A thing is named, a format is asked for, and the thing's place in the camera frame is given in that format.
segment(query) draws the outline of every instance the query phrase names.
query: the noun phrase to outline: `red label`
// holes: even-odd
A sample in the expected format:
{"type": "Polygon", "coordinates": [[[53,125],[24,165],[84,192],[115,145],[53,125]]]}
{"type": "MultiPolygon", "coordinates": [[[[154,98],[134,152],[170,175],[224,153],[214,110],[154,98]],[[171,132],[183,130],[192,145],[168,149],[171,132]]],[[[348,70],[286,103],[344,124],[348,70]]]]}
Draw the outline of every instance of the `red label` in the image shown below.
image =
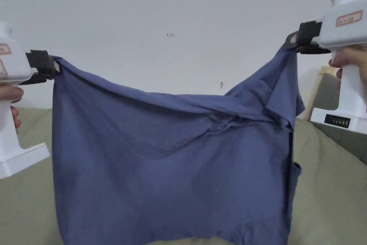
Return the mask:
{"type": "Polygon", "coordinates": [[[0,55],[9,55],[11,50],[7,44],[0,44],[0,55]]]}
{"type": "Polygon", "coordinates": [[[355,12],[353,14],[343,15],[337,19],[337,27],[358,22],[362,19],[363,11],[355,12]]]}
{"type": "Polygon", "coordinates": [[[8,72],[6,72],[3,62],[0,60],[0,79],[7,79],[7,78],[8,78],[8,72]]]}

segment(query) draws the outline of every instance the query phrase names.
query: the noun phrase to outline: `white plastic base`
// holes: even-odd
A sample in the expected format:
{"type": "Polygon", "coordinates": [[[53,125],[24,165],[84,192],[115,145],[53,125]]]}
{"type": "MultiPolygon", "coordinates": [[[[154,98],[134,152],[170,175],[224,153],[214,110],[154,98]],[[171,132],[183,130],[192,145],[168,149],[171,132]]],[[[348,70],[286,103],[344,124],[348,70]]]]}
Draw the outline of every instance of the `white plastic base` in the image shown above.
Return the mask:
{"type": "Polygon", "coordinates": [[[13,174],[24,170],[35,163],[49,157],[46,144],[41,143],[28,149],[17,150],[9,154],[9,159],[0,160],[0,179],[10,177],[13,174]]]}
{"type": "Polygon", "coordinates": [[[333,126],[336,128],[352,131],[352,132],[367,134],[367,119],[356,117],[356,115],[351,112],[341,112],[338,110],[324,110],[324,109],[314,108],[312,111],[312,115],[311,115],[311,122],[321,123],[321,124],[325,124],[328,126],[333,126]],[[325,118],[327,114],[350,119],[350,122],[348,123],[348,127],[341,127],[341,126],[336,126],[333,124],[325,123],[325,118]]]}

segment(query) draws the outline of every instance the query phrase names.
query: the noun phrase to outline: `label sticker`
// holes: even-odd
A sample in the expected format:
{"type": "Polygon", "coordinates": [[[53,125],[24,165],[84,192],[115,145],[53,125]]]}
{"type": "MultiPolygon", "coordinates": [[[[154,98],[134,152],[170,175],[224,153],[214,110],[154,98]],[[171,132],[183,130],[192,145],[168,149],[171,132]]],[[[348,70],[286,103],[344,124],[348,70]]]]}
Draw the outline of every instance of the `label sticker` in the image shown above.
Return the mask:
{"type": "Polygon", "coordinates": [[[11,50],[7,44],[0,44],[0,55],[8,55],[11,50]]]}
{"type": "Polygon", "coordinates": [[[362,19],[363,11],[355,12],[353,14],[343,15],[337,19],[337,27],[358,22],[362,19]]]}
{"type": "Polygon", "coordinates": [[[6,72],[3,62],[0,60],[0,79],[5,80],[8,78],[8,72],[6,72]]]}
{"type": "Polygon", "coordinates": [[[56,63],[56,61],[54,61],[54,66],[57,72],[60,73],[60,65],[56,63]]]}

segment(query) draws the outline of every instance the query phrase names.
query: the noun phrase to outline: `blue shirt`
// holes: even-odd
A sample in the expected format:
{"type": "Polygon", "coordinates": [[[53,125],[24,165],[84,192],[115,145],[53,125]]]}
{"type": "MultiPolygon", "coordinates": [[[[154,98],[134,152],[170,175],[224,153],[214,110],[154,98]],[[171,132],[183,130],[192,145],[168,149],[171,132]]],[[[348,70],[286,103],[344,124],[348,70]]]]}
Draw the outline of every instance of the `blue shirt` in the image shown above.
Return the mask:
{"type": "Polygon", "coordinates": [[[224,96],[146,93],[57,62],[52,158],[65,245],[215,235],[287,244],[304,109],[295,53],[280,49],[224,96]]]}

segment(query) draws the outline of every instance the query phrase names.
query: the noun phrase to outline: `person's hand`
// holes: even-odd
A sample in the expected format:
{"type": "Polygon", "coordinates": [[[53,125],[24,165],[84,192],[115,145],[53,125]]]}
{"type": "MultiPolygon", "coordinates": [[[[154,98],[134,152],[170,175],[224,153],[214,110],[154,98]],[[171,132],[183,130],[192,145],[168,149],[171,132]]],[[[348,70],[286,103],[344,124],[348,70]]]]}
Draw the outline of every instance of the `person's hand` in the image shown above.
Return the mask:
{"type": "MultiPolygon", "coordinates": [[[[21,88],[13,87],[10,85],[0,85],[0,101],[12,101],[11,103],[17,103],[22,99],[24,91],[21,88]]],[[[11,113],[14,118],[15,128],[18,128],[21,124],[17,118],[19,111],[15,107],[11,107],[11,113]]]]}
{"type": "Polygon", "coordinates": [[[329,61],[332,67],[340,68],[337,71],[337,77],[342,78],[343,66],[357,65],[359,67],[359,75],[365,90],[367,91],[367,50],[360,47],[348,47],[338,51],[334,60],[329,61]]]}

